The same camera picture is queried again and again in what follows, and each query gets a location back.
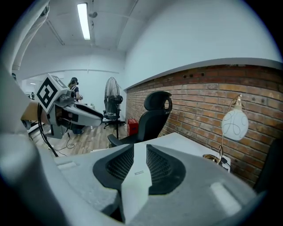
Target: white lamp shade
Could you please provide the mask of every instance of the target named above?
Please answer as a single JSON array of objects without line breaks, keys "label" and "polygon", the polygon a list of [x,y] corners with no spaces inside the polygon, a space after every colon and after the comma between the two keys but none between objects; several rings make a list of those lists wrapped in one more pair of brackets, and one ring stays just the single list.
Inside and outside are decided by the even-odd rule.
[{"label": "white lamp shade", "polygon": [[248,128],[248,118],[239,109],[229,111],[222,120],[222,132],[224,136],[233,140],[241,140],[246,135]]}]

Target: desk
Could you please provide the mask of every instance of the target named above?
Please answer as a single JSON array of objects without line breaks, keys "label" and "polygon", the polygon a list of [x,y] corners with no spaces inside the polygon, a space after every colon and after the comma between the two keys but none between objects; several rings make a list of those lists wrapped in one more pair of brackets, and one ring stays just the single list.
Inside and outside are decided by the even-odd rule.
[{"label": "desk", "polygon": [[[216,156],[218,155],[216,151],[213,151],[199,143],[196,143],[195,141],[192,141],[176,132],[148,141],[144,141],[142,143],[167,147],[199,157],[203,157],[204,154],[213,154]],[[227,160],[227,163],[231,165],[231,159],[226,156],[223,157]],[[230,166],[228,166],[227,164],[223,164],[223,167],[228,169],[228,172],[230,172]]]}]

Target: red box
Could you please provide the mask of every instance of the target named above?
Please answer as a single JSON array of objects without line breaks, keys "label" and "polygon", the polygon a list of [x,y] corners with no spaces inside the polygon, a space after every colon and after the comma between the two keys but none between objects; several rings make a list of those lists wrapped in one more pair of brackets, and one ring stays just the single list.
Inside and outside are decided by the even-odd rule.
[{"label": "red box", "polygon": [[131,118],[128,119],[128,136],[138,133],[138,122]]}]

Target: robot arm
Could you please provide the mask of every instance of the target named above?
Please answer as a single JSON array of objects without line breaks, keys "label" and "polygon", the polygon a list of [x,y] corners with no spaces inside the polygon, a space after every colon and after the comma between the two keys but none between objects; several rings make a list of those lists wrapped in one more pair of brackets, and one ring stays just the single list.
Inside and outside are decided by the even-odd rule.
[{"label": "robot arm", "polygon": [[47,113],[51,133],[47,137],[61,139],[73,124],[99,126],[103,115],[75,101],[75,92],[57,77],[48,74],[36,92],[39,104]]}]

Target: chair headrest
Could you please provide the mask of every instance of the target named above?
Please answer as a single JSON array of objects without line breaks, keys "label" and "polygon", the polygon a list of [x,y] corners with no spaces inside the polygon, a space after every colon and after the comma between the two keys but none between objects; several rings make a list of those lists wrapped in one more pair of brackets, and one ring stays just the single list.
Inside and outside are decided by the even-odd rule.
[{"label": "chair headrest", "polygon": [[165,91],[152,92],[145,98],[144,107],[148,111],[164,109],[164,104],[170,96],[171,94]]}]

